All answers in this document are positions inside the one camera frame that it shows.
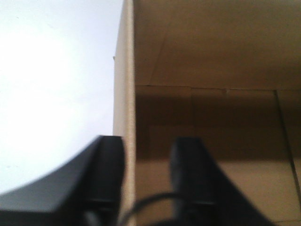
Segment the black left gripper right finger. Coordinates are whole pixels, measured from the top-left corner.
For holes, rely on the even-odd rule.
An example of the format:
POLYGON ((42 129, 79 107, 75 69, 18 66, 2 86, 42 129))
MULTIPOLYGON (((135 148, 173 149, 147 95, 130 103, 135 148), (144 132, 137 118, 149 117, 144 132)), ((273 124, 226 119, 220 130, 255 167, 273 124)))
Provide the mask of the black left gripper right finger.
POLYGON ((171 151, 174 216, 183 226, 271 226, 234 186, 201 140, 177 138, 171 151))

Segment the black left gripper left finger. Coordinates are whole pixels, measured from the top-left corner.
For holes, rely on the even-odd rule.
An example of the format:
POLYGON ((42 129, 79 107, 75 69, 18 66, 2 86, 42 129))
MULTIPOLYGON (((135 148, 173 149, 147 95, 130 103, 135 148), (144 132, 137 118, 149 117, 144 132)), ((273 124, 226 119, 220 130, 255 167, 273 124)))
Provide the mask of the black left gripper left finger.
POLYGON ((113 226, 120 211, 125 151, 99 136, 54 172, 0 197, 3 226, 113 226))

